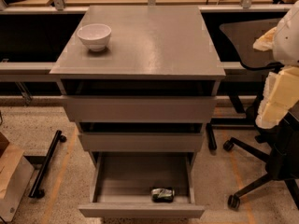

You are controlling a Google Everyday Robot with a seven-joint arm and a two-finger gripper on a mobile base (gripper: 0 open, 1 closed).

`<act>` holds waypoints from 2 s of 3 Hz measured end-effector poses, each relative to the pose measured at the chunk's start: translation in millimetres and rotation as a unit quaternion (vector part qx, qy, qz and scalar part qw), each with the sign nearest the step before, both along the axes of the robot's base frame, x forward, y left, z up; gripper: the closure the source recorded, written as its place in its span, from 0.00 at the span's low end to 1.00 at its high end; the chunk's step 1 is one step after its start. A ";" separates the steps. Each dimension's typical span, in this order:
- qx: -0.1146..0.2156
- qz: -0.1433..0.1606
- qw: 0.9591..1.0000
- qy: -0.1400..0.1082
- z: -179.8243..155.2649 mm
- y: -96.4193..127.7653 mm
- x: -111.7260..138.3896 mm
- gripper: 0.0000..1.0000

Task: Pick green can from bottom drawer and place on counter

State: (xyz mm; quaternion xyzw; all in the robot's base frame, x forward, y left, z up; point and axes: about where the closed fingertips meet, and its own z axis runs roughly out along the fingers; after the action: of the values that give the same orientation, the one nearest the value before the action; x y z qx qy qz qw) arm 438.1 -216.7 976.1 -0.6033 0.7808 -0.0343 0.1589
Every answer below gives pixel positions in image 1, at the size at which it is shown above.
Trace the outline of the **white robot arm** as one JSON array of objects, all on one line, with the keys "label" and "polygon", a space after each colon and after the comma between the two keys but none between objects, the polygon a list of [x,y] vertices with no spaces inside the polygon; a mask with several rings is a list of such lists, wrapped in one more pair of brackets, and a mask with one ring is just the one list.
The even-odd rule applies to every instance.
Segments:
[{"label": "white robot arm", "polygon": [[258,127],[272,129],[299,101],[299,1],[253,48],[272,50],[274,60],[283,64],[277,74],[270,72],[266,78],[255,120]]}]

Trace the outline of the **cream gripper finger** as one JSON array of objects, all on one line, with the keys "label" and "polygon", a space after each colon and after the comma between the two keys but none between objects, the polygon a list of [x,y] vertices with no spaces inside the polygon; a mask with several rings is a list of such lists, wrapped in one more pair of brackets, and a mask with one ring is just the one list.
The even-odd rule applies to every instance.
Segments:
[{"label": "cream gripper finger", "polygon": [[272,50],[274,46],[274,35],[277,28],[273,27],[268,30],[264,35],[260,36],[253,43],[253,48],[260,51]]},{"label": "cream gripper finger", "polygon": [[277,74],[270,72],[263,88],[263,99],[255,120],[258,127],[271,129],[299,101],[299,67],[285,66]]}]

